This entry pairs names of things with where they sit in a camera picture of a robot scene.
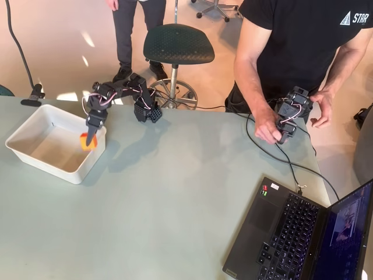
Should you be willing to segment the operator left hand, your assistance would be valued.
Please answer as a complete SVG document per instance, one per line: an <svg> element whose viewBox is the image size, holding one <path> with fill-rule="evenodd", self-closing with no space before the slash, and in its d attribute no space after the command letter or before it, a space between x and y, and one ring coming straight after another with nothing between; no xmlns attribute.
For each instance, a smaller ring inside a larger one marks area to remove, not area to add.
<svg viewBox="0 0 373 280"><path fill-rule="evenodd" d="M330 90L321 90L310 97L310 100L317 103L321 116L317 118L312 118L311 123L314 128L323 128L331 124L332 122L332 101L334 98L334 93Z"/></svg>

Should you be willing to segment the operator right hand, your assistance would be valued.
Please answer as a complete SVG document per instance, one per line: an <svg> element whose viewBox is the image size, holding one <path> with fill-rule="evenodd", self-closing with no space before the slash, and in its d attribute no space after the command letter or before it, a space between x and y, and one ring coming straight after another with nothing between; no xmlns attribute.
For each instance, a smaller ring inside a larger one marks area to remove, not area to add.
<svg viewBox="0 0 373 280"><path fill-rule="evenodd" d="M277 115L272 110L260 111L255 115L255 136L268 144L276 144L281 138L282 134L276 127Z"/></svg>

